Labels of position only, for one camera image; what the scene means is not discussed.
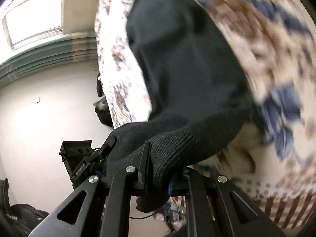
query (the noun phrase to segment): black cable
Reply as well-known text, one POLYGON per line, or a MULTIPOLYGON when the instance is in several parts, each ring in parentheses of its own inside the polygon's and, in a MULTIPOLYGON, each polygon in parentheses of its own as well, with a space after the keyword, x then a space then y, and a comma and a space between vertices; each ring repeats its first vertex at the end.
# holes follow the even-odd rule
POLYGON ((148 216, 145 216, 145 217, 132 217, 132 216, 130 216, 130 219, 145 219, 145 218, 148 218, 148 217, 151 217, 151 216, 153 216, 153 215, 156 215, 158 212, 155 212, 155 213, 153 213, 153 214, 151 214, 151 215, 148 215, 148 216))

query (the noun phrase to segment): window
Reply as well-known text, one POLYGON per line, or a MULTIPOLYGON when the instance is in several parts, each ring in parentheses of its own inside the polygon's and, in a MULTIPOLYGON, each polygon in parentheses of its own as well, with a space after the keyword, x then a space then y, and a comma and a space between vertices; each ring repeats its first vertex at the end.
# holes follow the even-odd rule
POLYGON ((61 33, 61 2, 62 0, 13 0, 0 19, 0 62, 4 53, 61 33))

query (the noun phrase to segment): triangular cutout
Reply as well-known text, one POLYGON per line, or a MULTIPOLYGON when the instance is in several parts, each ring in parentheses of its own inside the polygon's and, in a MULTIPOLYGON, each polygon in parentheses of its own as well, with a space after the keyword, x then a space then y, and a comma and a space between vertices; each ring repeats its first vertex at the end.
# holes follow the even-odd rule
POLYGON ((253 209, 250 208, 248 204, 235 191, 230 192, 230 197, 233 201, 235 210, 237 212, 237 217, 241 224, 245 224, 257 219, 258 214, 253 211, 253 209))
POLYGON ((81 191, 58 215, 57 218, 68 224, 74 225, 79 216, 80 209, 86 197, 86 192, 81 191))

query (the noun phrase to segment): black bag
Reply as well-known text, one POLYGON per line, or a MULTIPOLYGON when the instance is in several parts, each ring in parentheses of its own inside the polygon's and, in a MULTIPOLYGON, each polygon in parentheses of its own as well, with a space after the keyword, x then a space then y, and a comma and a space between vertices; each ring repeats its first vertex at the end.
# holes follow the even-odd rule
POLYGON ((0 233, 1 237, 27 237, 48 216, 27 204, 10 206, 8 179, 0 180, 0 233))

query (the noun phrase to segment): metal screw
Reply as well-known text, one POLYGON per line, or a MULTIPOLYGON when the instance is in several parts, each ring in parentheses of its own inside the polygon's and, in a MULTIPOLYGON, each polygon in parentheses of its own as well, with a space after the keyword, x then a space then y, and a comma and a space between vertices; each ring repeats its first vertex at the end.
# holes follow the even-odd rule
POLYGON ((126 172, 127 173, 132 173, 132 172, 134 172, 136 170, 136 168, 134 167, 134 166, 128 166, 127 168, 126 168, 126 172))
POLYGON ((223 175, 220 175, 217 180, 220 182, 220 183, 225 183, 227 182, 227 177, 226 176, 223 176, 223 175))
POLYGON ((89 177, 89 182, 90 183, 96 183, 98 181, 98 177, 96 175, 90 176, 89 177))

